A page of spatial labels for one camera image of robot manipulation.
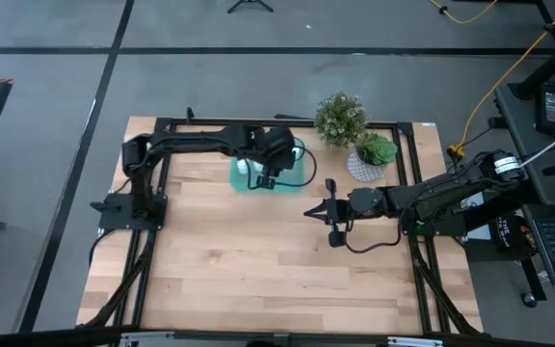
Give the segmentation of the black tripod legs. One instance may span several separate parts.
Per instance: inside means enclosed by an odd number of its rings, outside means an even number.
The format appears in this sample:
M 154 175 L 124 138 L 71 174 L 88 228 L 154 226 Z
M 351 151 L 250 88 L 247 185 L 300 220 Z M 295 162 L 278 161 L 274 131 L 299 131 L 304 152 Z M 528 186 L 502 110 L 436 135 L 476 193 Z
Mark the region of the black tripod legs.
M 230 8 L 226 10 L 226 13 L 234 13 L 238 7 L 244 4 L 257 4 L 269 13 L 273 13 L 275 11 L 274 8 L 268 5 L 264 0 L 237 0 Z

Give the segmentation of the teal translucent plastic basket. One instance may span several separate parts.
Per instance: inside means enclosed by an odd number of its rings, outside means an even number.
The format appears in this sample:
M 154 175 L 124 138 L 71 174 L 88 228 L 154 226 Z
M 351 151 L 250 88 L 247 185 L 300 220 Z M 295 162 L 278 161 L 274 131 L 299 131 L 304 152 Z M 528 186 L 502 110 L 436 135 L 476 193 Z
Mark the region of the teal translucent plastic basket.
M 253 161 L 248 160 L 249 173 L 241 175 L 238 172 L 236 163 L 237 159 L 233 158 L 230 162 L 229 184 L 237 193 L 252 193 L 252 194 L 295 194 L 302 190 L 302 187 L 295 187 L 295 184 L 303 184 L 306 182 L 306 168 L 305 168 L 305 143 L 303 140 L 296 138 L 295 147 L 299 147 L 303 151 L 303 155 L 299 159 L 295 159 L 295 165 L 292 170 L 284 170 L 276 178 L 276 182 L 282 182 L 282 185 L 276 185 L 273 190 L 255 189 L 250 190 L 248 187 L 248 179 L 250 179 L 251 186 L 256 186 L 256 178 L 262 176 L 254 170 Z

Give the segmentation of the black power adapter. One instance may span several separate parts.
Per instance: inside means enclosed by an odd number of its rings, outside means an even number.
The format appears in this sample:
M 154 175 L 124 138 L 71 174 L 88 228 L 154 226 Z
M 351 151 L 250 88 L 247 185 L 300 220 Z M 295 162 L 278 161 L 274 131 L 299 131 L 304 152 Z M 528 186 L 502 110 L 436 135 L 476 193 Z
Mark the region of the black power adapter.
M 543 84 L 536 95 L 535 129 L 555 136 L 555 84 Z

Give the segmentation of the white paper sheet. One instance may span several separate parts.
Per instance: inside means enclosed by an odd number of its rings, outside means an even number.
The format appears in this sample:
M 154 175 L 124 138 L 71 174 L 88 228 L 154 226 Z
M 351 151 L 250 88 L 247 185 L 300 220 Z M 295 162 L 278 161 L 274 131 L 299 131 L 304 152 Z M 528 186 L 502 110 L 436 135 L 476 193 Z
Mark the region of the white paper sheet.
M 469 231 L 464 237 L 466 241 L 479 240 L 489 241 L 492 239 L 489 225 L 483 225 Z

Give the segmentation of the succulent in white triangle-pattern pot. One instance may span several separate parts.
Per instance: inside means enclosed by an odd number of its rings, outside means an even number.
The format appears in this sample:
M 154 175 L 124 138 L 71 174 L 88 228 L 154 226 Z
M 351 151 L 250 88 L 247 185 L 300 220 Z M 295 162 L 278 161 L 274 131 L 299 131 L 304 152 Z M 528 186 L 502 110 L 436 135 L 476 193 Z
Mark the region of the succulent in white triangle-pattern pot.
M 366 132 L 355 142 L 348 156 L 347 169 L 358 181 L 375 181 L 396 160 L 397 151 L 397 145 L 385 136 Z

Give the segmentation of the black bag with print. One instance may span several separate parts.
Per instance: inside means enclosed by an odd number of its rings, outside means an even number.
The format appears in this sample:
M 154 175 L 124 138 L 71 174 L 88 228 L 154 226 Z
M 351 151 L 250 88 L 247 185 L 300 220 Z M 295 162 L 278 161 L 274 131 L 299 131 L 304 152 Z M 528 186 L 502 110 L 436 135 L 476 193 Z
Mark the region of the black bag with print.
M 521 260 L 538 252 L 524 217 L 506 214 L 493 220 L 489 227 L 496 249 L 509 259 Z

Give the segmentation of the black side desk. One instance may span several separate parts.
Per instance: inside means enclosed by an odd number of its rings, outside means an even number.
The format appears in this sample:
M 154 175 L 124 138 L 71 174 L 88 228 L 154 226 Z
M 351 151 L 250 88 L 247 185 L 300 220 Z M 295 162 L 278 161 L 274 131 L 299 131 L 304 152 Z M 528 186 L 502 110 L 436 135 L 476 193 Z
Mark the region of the black side desk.
M 510 86 L 494 92 L 499 112 L 508 124 L 539 200 L 545 205 L 555 205 L 555 136 L 535 129 L 535 97 L 519 99 Z

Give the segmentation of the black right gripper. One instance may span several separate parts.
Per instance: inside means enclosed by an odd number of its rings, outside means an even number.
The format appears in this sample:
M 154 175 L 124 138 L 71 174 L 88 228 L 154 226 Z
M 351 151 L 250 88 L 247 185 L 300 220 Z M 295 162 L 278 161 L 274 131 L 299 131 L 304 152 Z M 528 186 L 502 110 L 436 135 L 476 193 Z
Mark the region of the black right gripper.
M 338 226 L 341 224 L 345 226 L 346 230 L 352 230 L 354 219 L 350 202 L 348 200 L 339 200 L 336 197 L 336 183 L 332 178 L 325 180 L 325 186 L 329 192 L 328 197 L 317 206 L 310 208 L 309 212 L 323 212 L 327 210 L 327 215 L 319 213 L 305 213 L 304 215 L 328 224 L 331 230 L 339 230 Z

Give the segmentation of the black crossbeam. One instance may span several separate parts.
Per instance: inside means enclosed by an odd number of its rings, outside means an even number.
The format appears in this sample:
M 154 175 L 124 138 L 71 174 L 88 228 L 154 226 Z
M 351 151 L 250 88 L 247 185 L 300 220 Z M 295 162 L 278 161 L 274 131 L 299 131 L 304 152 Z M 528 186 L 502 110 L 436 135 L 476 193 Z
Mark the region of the black crossbeam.
M 141 342 L 146 339 L 170 340 L 241 340 L 263 341 L 286 347 L 294 342 L 360 343 L 383 347 L 555 347 L 539 343 L 496 338 L 485 334 L 427 333 L 398 334 L 292 334 L 292 333 L 226 333 L 201 331 L 154 331 L 134 326 L 81 327 L 70 330 L 0 334 L 0 347 L 95 347 L 117 342 Z

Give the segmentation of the white-flowered plant in black pot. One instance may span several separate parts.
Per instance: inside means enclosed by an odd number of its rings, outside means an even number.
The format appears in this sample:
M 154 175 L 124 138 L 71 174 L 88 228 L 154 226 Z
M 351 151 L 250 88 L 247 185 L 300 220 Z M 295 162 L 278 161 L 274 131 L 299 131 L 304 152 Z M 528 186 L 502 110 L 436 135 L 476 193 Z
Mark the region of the white-flowered plant in black pot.
M 366 109 L 357 96 L 340 91 L 317 106 L 314 127 L 327 147 L 348 147 L 364 132 L 366 124 Z

